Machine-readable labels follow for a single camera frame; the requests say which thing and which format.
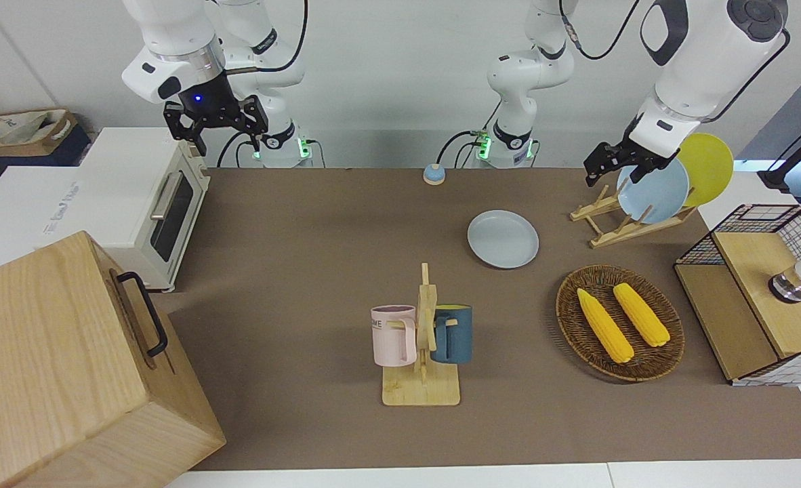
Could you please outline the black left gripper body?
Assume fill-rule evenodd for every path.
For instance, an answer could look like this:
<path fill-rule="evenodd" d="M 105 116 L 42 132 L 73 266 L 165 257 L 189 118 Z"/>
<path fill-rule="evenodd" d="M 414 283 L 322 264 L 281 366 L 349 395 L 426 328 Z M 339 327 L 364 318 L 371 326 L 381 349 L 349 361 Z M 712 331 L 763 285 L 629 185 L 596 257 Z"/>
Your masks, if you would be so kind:
<path fill-rule="evenodd" d="M 623 139 L 617 145 L 609 145 L 608 142 L 600 142 L 596 148 L 584 160 L 584 169 L 599 169 L 602 175 L 621 169 L 626 166 L 636 166 L 640 163 L 652 163 L 654 170 L 666 169 L 670 161 L 679 154 L 679 149 L 673 152 L 670 157 L 661 157 L 643 148 L 639 143 L 630 139 L 631 130 L 635 129 L 638 121 L 631 121 L 624 131 Z"/>

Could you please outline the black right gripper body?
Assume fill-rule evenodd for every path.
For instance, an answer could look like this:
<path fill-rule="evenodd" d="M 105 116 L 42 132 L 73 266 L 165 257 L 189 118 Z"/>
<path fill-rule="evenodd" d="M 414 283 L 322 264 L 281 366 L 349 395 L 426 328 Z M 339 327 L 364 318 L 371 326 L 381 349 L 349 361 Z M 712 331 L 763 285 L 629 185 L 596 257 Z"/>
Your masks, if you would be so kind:
<path fill-rule="evenodd" d="M 242 101 L 231 89 L 225 72 L 178 94 L 179 102 L 164 105 L 166 126 L 177 141 L 192 143 L 205 129 L 231 127 L 249 136 L 268 132 L 268 117 L 256 94 Z"/>

